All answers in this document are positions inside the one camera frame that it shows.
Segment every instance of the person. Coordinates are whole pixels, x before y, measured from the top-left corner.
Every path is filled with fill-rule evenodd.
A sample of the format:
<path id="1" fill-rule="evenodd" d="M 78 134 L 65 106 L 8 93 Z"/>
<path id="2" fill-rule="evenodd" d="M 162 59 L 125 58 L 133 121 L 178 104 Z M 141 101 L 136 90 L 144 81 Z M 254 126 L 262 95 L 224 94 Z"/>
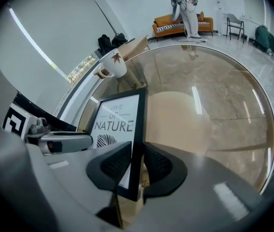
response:
<path id="1" fill-rule="evenodd" d="M 187 38 L 201 38 L 198 34 L 198 18 L 195 9 L 195 0 L 182 0 L 180 4 L 180 14 L 183 18 L 184 28 Z"/>

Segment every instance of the metal chair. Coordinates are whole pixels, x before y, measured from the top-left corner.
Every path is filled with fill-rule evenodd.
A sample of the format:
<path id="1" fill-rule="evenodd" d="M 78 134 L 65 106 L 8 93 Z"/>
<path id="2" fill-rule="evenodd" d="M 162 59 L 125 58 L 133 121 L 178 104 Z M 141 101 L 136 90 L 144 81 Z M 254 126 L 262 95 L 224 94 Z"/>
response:
<path id="1" fill-rule="evenodd" d="M 244 31 L 244 22 L 237 19 L 236 16 L 234 16 L 233 14 L 227 14 L 227 20 L 228 20 L 228 24 L 227 24 L 227 28 L 226 28 L 226 37 L 228 36 L 228 27 L 229 27 L 229 39 L 230 40 L 231 40 L 230 27 L 237 28 L 237 29 L 239 29 L 239 34 L 238 34 L 237 40 L 239 40 L 241 30 Z"/>

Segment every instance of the leather couch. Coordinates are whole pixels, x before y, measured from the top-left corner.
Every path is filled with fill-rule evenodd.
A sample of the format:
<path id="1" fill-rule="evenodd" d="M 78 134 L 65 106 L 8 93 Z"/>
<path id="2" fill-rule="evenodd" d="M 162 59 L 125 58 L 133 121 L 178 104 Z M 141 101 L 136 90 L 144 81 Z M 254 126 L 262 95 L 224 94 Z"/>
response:
<path id="1" fill-rule="evenodd" d="M 176 33 L 184 33 L 184 26 L 166 29 L 159 33 L 157 32 L 157 28 L 159 28 L 159 27 L 169 26 L 172 24 L 179 24 L 180 22 L 181 22 L 181 19 L 177 20 L 177 21 L 172 21 L 171 14 L 155 18 L 154 24 L 152 25 L 155 37 L 158 39 L 158 38 L 160 38 L 162 36 L 166 36 L 166 35 L 171 35 L 171 34 L 176 34 Z M 201 20 L 201 16 L 199 16 L 198 31 L 199 32 L 211 32 L 211 34 L 213 35 L 213 19 L 211 17 L 204 17 L 203 20 Z"/>

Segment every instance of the black backpack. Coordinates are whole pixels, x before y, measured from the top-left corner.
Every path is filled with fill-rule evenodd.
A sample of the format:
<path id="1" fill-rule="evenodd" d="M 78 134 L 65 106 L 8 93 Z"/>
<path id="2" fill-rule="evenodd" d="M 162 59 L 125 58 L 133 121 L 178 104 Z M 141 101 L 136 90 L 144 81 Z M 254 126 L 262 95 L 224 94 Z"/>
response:
<path id="1" fill-rule="evenodd" d="M 105 34 L 98 38 L 98 44 L 102 56 L 117 48 L 115 45 L 111 44 L 109 37 Z"/>
<path id="2" fill-rule="evenodd" d="M 123 45 L 126 42 L 127 42 L 127 39 L 125 38 L 123 33 L 119 33 L 112 40 L 112 44 L 115 45 L 116 47 L 119 47 L 120 45 Z"/>

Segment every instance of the round glass tabletop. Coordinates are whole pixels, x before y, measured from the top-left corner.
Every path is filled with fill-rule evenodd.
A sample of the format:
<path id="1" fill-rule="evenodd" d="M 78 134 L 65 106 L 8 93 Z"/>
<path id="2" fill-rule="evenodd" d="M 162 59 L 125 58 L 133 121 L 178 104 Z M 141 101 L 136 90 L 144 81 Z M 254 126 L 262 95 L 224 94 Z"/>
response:
<path id="1" fill-rule="evenodd" d="M 87 103 L 86 129 L 102 97 L 146 87 L 146 141 L 210 157 L 261 191 L 274 159 L 274 117 L 253 75 L 229 56 L 203 46 L 174 45 L 126 62 Z"/>

